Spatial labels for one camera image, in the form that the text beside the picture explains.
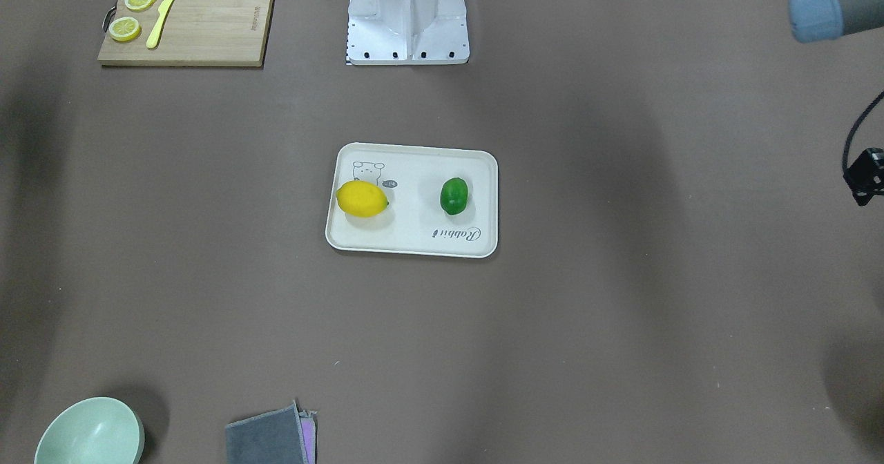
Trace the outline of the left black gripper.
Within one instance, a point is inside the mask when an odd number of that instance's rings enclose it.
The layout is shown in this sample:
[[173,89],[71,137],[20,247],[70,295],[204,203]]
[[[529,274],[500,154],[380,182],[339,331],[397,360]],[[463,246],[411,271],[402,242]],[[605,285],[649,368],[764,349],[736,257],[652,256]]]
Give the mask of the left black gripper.
[[866,206],[873,197],[883,195],[883,150],[866,148],[855,161],[843,169],[853,200],[858,206]]

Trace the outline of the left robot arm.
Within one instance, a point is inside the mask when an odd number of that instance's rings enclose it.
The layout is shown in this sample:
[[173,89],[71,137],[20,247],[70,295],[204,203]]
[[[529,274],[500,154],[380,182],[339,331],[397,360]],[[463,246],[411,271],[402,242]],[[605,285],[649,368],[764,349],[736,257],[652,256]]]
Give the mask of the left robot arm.
[[[883,0],[788,0],[787,11],[792,36],[802,44],[836,40],[881,28],[883,24]],[[864,108],[850,126],[843,144],[843,180],[859,207],[882,196],[882,149],[866,148],[856,158],[850,156],[850,151],[858,129],[881,105],[882,98],[883,93],[878,93]]]

